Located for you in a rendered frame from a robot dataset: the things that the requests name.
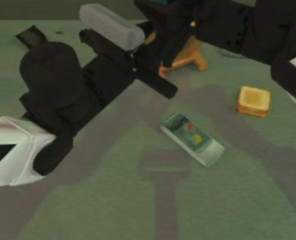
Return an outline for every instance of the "green surface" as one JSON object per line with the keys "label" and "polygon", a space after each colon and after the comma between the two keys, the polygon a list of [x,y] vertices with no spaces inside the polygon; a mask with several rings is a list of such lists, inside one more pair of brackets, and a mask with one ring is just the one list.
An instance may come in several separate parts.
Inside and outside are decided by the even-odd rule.
{"label": "green surface", "polygon": [[[18,66],[26,50],[14,36],[32,24],[49,40],[73,46],[82,65],[94,56],[80,44],[78,32],[83,26],[78,21],[0,21],[0,116],[17,117],[24,111],[18,98],[26,87]],[[95,119],[98,132],[90,131],[89,126],[77,136],[77,151],[71,155],[74,161],[67,160],[44,183],[1,189],[0,239],[168,240],[155,236],[156,191],[143,178],[139,165],[146,152],[169,151],[189,160],[189,176],[175,188],[178,240],[296,240],[296,205],[290,193],[280,187],[261,159],[230,142],[217,131],[214,120],[197,108],[216,108],[216,99],[200,102],[203,89],[209,85],[224,91],[225,105],[232,111],[241,86],[267,89],[272,96],[268,116],[240,115],[240,119],[274,146],[296,151],[296,106],[270,79],[268,66],[223,57],[207,44],[201,52],[208,63],[207,71],[200,73],[189,65],[168,74],[169,80],[179,86],[172,101],[159,98],[140,82],[134,83]],[[226,148],[216,165],[203,168],[159,131],[158,123],[176,111],[198,123]],[[154,120],[147,123],[146,113]],[[238,133],[238,125],[233,130]],[[82,146],[90,135],[93,141]],[[78,180],[62,180],[69,179],[74,171],[80,175]]]}

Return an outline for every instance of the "bread slice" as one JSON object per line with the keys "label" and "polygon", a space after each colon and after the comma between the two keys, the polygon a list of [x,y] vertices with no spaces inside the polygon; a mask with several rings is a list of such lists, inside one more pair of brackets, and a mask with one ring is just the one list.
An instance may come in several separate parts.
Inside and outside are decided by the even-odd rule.
{"label": "bread slice", "polygon": [[270,102],[271,93],[269,91],[243,86],[239,92],[237,112],[264,118],[269,112]]}

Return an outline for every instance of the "green table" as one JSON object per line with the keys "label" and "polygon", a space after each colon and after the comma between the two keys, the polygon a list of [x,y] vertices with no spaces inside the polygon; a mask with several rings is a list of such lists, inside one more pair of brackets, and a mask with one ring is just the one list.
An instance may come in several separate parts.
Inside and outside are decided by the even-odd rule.
{"label": "green table", "polygon": [[[14,36],[32,24],[74,47],[82,65],[94,57],[79,21],[0,21],[0,116],[24,112],[27,50]],[[45,180],[0,187],[0,240],[296,240],[296,105],[268,66],[207,44],[201,52],[206,72],[168,74],[174,99],[134,83]],[[236,113],[243,85],[271,91],[266,118]],[[159,130],[176,111],[225,146],[216,165],[202,167]]]}

